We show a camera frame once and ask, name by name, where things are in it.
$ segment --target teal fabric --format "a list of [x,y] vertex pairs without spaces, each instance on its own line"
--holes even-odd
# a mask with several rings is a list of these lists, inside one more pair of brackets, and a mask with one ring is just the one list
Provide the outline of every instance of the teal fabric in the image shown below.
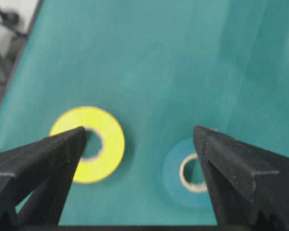
[[126,136],[119,168],[73,184],[61,224],[214,224],[162,183],[202,125],[289,156],[289,0],[45,0],[3,103],[0,152],[91,105]]

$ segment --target yellow electrical tape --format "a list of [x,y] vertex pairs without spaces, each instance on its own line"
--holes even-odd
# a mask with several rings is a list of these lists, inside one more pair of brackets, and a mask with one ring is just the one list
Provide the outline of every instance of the yellow electrical tape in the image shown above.
[[83,126],[92,130],[102,140],[102,150],[97,156],[81,159],[73,181],[93,183],[109,176],[120,164],[125,147],[122,128],[108,112],[97,107],[77,107],[60,116],[50,135]]

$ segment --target blue tape roll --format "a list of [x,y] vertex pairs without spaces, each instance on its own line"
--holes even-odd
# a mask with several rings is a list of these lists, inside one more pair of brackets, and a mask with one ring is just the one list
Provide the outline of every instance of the blue tape roll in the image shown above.
[[190,154],[195,153],[193,138],[177,143],[166,156],[163,165],[163,181],[170,196],[179,204],[189,208],[211,207],[210,196],[206,192],[191,192],[181,183],[180,165]]

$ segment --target tape roll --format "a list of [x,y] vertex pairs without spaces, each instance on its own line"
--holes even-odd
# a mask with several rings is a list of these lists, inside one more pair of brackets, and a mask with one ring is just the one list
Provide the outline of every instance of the tape roll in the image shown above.
[[196,158],[193,138],[177,143],[167,154],[163,164],[163,182],[167,192],[179,204],[189,208],[210,207],[210,196],[205,183],[186,187],[182,181],[182,167],[188,160]]
[[82,158],[73,181],[94,183],[109,176],[120,164],[125,148],[125,139],[118,121],[108,112],[97,107],[77,107],[60,116],[53,125],[50,135],[79,126],[98,134],[102,140],[102,150],[97,156]]

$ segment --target cable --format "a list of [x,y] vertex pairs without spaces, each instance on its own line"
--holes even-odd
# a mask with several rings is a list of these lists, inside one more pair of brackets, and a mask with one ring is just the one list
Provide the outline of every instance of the cable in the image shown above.
[[14,12],[0,11],[0,25],[14,32],[19,37],[27,37],[27,34],[22,33],[14,28],[19,23],[19,16]]

